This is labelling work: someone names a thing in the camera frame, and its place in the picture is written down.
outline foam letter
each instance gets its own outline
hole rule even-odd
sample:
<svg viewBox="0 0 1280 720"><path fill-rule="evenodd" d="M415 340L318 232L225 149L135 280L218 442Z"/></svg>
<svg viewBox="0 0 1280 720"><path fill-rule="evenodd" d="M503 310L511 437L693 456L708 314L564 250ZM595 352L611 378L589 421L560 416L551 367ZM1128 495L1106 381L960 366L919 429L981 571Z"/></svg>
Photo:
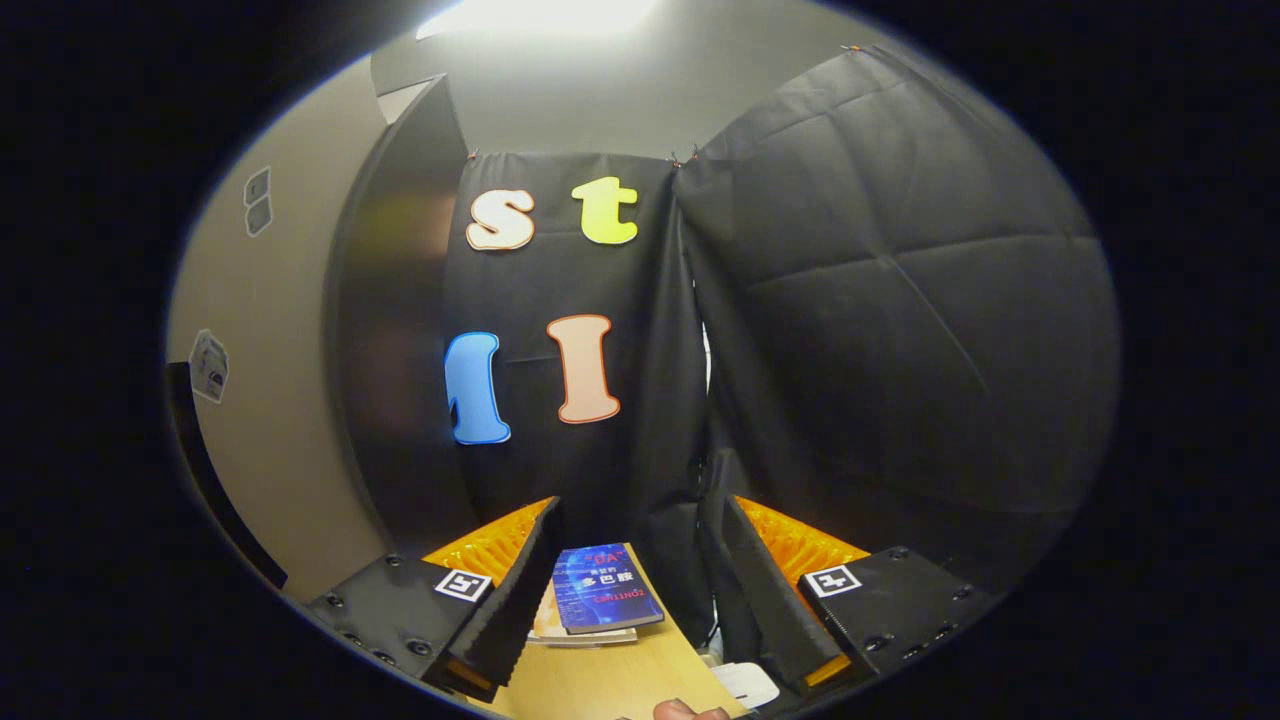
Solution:
<svg viewBox="0 0 1280 720"><path fill-rule="evenodd" d="M490 190L471 204L474 223L467 242L476 250L515 250L534 237L534 222L525 213L534 196L524 190Z"/></svg>
<svg viewBox="0 0 1280 720"><path fill-rule="evenodd" d="M622 245L640 229L635 223L618 222L618 202L635 202L635 190L622 187L614 177L600 178L573 188L572 196L582 201L582 234L600 245Z"/></svg>
<svg viewBox="0 0 1280 720"><path fill-rule="evenodd" d="M564 366L566 423L594 423L618 414L622 404L609 395L604 382L604 333L613 323L602 315L570 315L547 325L547 334L561 346Z"/></svg>
<svg viewBox="0 0 1280 720"><path fill-rule="evenodd" d="M449 409L458 413L453 439L462 445L492 445L511 437L511 425L498 416L493 395L492 360L498 345L493 333L462 333L444 352L444 388Z"/></svg>

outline wooden table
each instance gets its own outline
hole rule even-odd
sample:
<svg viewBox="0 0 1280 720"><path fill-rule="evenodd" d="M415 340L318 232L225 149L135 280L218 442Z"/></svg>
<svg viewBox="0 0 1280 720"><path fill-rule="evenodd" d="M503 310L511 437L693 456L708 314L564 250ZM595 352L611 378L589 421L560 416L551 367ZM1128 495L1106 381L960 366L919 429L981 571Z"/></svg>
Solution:
<svg viewBox="0 0 1280 720"><path fill-rule="evenodd" d="M631 544L627 552L649 587ZM517 720L650 720L653 706L678 697L701 712L723 707L730 717L749 710L728 694L667 616L636 628L636 642L595 648L526 644L511 684L492 703L467 702Z"/></svg>

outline book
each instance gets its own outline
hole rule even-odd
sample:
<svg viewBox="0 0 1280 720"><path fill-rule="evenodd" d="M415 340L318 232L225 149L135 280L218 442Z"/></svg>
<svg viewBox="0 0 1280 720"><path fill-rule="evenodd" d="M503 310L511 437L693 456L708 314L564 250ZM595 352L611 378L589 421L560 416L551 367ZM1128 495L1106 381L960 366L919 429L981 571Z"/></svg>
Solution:
<svg viewBox="0 0 1280 720"><path fill-rule="evenodd" d="M534 616L534 626L529 630L529 642L549 647L600 647L603 644L628 643L636 641L635 628L582 633L571 635L561 624L559 606L556 603L556 585L547 583L543 602Z"/></svg>
<svg viewBox="0 0 1280 720"><path fill-rule="evenodd" d="M561 624L570 635L635 628L664 618L622 543L562 551L552 585Z"/></svg>

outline human hand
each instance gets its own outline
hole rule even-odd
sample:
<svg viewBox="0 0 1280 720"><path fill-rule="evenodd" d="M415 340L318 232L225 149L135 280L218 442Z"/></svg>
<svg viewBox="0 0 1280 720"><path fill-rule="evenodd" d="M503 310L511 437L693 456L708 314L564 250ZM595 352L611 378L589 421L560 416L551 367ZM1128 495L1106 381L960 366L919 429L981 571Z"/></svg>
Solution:
<svg viewBox="0 0 1280 720"><path fill-rule="evenodd" d="M694 712L678 697L664 700L653 707L653 720L730 720L723 707Z"/></svg>

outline book with chinese text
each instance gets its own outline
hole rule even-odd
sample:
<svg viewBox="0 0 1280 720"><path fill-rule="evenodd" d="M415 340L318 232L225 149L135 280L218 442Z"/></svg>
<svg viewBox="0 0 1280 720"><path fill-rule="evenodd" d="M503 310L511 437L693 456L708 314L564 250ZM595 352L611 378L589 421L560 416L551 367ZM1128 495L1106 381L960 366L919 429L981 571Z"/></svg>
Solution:
<svg viewBox="0 0 1280 720"><path fill-rule="evenodd" d="M538 615L534 616L534 626L529 630L529 642L550 647L600 647L603 644L636 642L636 629L622 628L621 630L604 630L603 633L568 634L568 630L561 624L554 584L548 580L547 592L543 593L543 602L538 606Z"/></svg>
<svg viewBox="0 0 1280 720"><path fill-rule="evenodd" d="M552 573L561 624L571 635L635 628L663 619L653 589L622 543L562 551Z"/></svg>

